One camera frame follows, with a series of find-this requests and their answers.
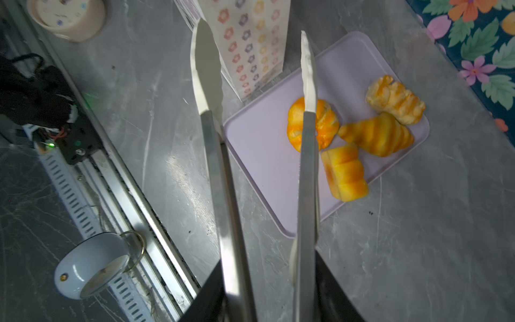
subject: croissant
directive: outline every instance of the croissant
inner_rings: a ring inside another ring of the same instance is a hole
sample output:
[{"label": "croissant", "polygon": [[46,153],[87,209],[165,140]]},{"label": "croissant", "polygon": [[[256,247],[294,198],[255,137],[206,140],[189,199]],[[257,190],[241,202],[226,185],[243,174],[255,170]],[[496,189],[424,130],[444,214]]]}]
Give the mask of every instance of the croissant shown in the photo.
[{"label": "croissant", "polygon": [[369,120],[343,125],[338,135],[378,157],[387,157],[409,147],[415,141],[408,128],[397,122],[389,113],[381,113]]},{"label": "croissant", "polygon": [[[304,124],[304,97],[299,98],[288,112],[288,127],[286,132],[291,145],[300,152],[302,144],[302,126]],[[331,144],[338,132],[340,123],[331,106],[323,99],[317,103],[317,118],[315,128],[317,130],[317,141],[319,150],[325,149]]]},{"label": "croissant", "polygon": [[425,103],[393,77],[386,75],[375,81],[367,91],[366,100],[377,112],[388,112],[404,125],[416,124],[422,118]]},{"label": "croissant", "polygon": [[323,151],[320,157],[333,197],[348,202],[368,194],[368,185],[363,179],[365,170],[357,158],[354,143]]}]

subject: green leaf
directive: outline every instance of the green leaf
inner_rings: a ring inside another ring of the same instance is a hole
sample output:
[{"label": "green leaf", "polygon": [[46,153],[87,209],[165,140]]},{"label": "green leaf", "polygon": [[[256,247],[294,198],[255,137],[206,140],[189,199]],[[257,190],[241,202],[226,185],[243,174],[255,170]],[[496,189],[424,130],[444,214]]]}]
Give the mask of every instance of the green leaf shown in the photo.
[{"label": "green leaf", "polygon": [[467,38],[467,41],[461,45],[461,56],[463,59],[473,61],[479,56],[486,55],[493,50],[493,45],[499,39],[496,36],[499,29],[499,20],[495,18],[489,23],[484,30],[476,29],[474,35]]},{"label": "green leaf", "polygon": [[499,68],[515,68],[515,37],[493,53],[492,63]]},{"label": "green leaf", "polygon": [[431,2],[425,6],[422,13],[430,13],[432,15],[448,13],[452,9],[452,5],[449,0],[431,0]]},{"label": "green leaf", "polygon": [[455,21],[452,24],[451,32],[449,33],[449,47],[465,40],[465,38],[470,35],[472,28],[474,28],[473,21],[463,22],[461,17]]},{"label": "green leaf", "polygon": [[502,10],[503,8],[506,10],[513,10],[513,7],[515,7],[515,0],[497,0],[497,3],[493,7],[497,10]]},{"label": "green leaf", "polygon": [[515,83],[507,75],[492,75],[488,83],[481,84],[481,90],[485,92],[492,102],[499,102],[506,110],[513,106],[515,96]]}]

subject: floral fabric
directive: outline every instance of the floral fabric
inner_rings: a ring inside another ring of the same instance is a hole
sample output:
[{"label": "floral fabric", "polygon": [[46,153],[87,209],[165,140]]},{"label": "floral fabric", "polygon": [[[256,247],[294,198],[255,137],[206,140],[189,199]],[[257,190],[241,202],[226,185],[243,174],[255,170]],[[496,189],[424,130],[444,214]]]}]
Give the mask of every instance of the floral fabric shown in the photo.
[{"label": "floral fabric", "polygon": [[515,0],[407,0],[515,145]]}]

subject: orange flower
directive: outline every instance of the orange flower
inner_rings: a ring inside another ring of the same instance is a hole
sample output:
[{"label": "orange flower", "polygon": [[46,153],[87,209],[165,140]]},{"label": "orange flower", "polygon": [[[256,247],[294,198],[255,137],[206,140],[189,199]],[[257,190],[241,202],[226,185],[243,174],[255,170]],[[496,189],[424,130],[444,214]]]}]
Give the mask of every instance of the orange flower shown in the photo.
[{"label": "orange flower", "polygon": [[463,21],[469,22],[477,19],[477,10],[487,13],[497,4],[497,0],[451,0],[454,8],[449,11],[449,18],[456,21],[463,15]]}]

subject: gray marble countertop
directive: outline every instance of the gray marble countertop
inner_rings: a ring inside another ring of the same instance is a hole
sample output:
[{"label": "gray marble countertop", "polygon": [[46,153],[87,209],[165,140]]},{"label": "gray marble countertop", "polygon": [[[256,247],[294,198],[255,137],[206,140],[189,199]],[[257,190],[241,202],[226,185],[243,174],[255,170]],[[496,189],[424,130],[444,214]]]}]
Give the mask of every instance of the gray marble countertop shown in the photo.
[{"label": "gray marble countertop", "polygon": [[[219,252],[191,82],[191,32],[171,1],[107,1],[91,41],[52,38],[136,182],[200,283]],[[429,138],[321,223],[319,250],[368,321],[515,319],[515,150],[404,0],[292,1],[284,78],[367,34],[426,103]],[[224,82],[224,121],[244,106]],[[261,321],[291,320],[285,238],[232,162]]]}]

